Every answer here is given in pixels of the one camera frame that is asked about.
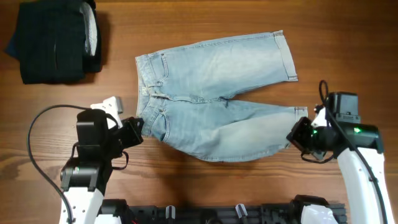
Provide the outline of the light blue denim shorts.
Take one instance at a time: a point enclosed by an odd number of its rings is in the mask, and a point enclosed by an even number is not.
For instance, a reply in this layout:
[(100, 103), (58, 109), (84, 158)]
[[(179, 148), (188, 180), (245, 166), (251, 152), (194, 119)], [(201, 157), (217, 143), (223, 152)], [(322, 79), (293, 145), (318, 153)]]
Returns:
[(298, 79), (282, 31), (238, 35), (136, 58), (142, 133), (208, 162), (246, 162), (289, 146), (305, 107), (239, 101)]

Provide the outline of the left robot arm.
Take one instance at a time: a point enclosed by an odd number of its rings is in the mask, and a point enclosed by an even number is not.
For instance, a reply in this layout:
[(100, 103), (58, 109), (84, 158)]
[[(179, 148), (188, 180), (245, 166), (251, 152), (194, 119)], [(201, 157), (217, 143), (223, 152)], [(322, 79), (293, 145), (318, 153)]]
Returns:
[(143, 120), (130, 117), (120, 126), (109, 128), (113, 120), (103, 110), (91, 109), (78, 114), (78, 141), (72, 156), (61, 171), (62, 203), (60, 223), (135, 223), (134, 213), (124, 199), (106, 199), (113, 159), (127, 156), (129, 147), (143, 142)]

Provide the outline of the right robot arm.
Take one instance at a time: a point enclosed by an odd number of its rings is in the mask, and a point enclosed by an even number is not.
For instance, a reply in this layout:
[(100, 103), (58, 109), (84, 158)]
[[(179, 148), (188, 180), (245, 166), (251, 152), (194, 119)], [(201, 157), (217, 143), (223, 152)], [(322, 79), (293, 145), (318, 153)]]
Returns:
[(361, 123), (358, 96), (333, 92), (315, 107), (316, 117), (300, 118), (287, 139), (324, 164), (328, 151), (343, 176), (352, 223), (393, 223), (384, 174), (384, 146), (376, 126)]

